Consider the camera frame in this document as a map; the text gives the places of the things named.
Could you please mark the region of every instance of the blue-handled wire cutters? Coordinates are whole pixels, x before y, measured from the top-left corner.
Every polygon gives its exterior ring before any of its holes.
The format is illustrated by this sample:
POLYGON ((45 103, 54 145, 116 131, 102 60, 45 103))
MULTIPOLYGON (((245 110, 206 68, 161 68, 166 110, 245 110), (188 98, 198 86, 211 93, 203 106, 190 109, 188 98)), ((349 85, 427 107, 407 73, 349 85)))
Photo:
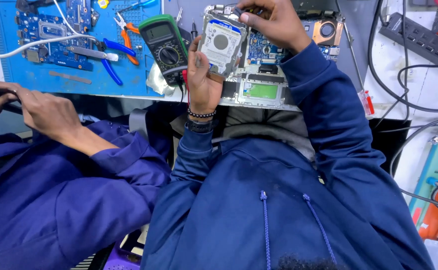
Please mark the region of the blue-handled wire cutters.
MULTIPOLYGON (((132 49, 129 49, 128 47, 119 44, 117 42, 110 41, 106 38, 104 38, 103 41, 99 41, 99 40, 96 41, 95 44, 96 47, 98 48, 98 51, 100 52, 104 52, 107 48, 110 48, 110 49, 119 50, 121 52, 125 52, 134 57, 136 56, 136 52, 133 51, 132 49)), ((123 85, 121 79, 117 76, 116 72, 114 72, 113 67, 111 66, 111 62, 109 62, 108 59, 101 59, 101 63, 104 66, 104 68, 107 70, 109 76, 111 76, 111 78, 114 80, 114 82, 116 82, 117 85, 119 86, 123 85)))

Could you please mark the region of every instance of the person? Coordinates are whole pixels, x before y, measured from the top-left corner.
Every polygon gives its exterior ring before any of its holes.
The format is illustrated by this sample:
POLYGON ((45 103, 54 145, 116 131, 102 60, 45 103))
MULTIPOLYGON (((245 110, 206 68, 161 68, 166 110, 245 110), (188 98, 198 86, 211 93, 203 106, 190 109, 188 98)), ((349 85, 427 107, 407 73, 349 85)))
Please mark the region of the person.
POLYGON ((66 270, 149 223, 171 170, 118 121, 79 122, 71 101, 0 82, 33 143, 0 144, 0 270, 66 270))
POLYGON ((158 196, 141 270, 434 269, 397 184, 380 168, 384 155, 371 148, 351 80, 324 58, 289 0, 242 0, 236 8, 252 11, 240 21, 290 52, 280 67, 317 169, 279 140, 249 136, 213 149, 209 116, 222 83, 208 75, 195 39, 193 115, 158 196))

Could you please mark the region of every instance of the blue jacket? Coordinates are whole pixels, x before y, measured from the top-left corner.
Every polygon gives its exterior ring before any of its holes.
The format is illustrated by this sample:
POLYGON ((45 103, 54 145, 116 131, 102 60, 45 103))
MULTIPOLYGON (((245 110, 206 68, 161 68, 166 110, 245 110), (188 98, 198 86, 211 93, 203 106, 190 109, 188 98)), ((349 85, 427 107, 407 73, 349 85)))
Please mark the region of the blue jacket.
POLYGON ((0 270, 66 270, 149 223, 171 170, 138 133, 88 126, 120 147, 90 158, 50 139, 0 144, 0 270))
POLYGON ((350 79, 315 43, 281 68, 304 112, 317 170, 282 142, 228 140, 213 152, 211 133, 186 130, 141 270, 264 270, 268 254, 272 268, 295 255, 352 270, 433 269, 397 184, 379 167, 385 158, 371 148, 350 79))

